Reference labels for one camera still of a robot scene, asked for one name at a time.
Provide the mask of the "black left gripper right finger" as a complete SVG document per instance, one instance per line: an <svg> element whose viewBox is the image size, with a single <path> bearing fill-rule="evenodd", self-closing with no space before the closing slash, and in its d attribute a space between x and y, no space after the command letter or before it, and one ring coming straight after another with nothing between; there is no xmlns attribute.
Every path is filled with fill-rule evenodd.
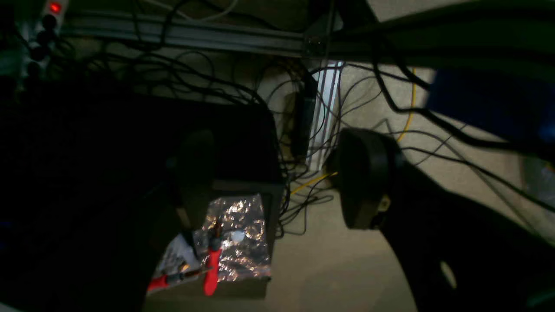
<svg viewBox="0 0 555 312"><path fill-rule="evenodd" d="M341 130L338 190L349 229L378 230L420 312L552 312L554 247L405 160L396 140Z"/></svg>

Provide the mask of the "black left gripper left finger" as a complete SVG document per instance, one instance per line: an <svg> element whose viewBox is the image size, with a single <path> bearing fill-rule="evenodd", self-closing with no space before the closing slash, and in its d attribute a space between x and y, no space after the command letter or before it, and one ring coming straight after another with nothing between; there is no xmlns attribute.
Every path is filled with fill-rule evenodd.
<svg viewBox="0 0 555 312"><path fill-rule="evenodd" d="M1 303L24 312L140 312L168 243L200 226L214 180L211 132L193 132L155 175L32 204L1 254Z"/></svg>

